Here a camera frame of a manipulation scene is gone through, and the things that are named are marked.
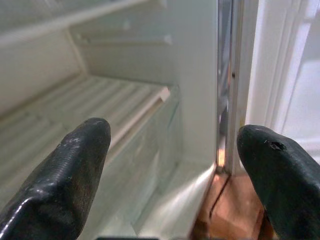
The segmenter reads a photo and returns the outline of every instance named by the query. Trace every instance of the wooden floor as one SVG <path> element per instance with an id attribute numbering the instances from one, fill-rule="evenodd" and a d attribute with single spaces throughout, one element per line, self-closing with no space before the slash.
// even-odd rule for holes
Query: wooden floor
<path id="1" fill-rule="evenodd" d="M 278 236 L 265 215 L 262 221 L 258 240 L 278 240 Z"/>
<path id="2" fill-rule="evenodd" d="M 194 225 L 191 238 L 257 240 L 264 208 L 247 175 L 216 174 Z"/>

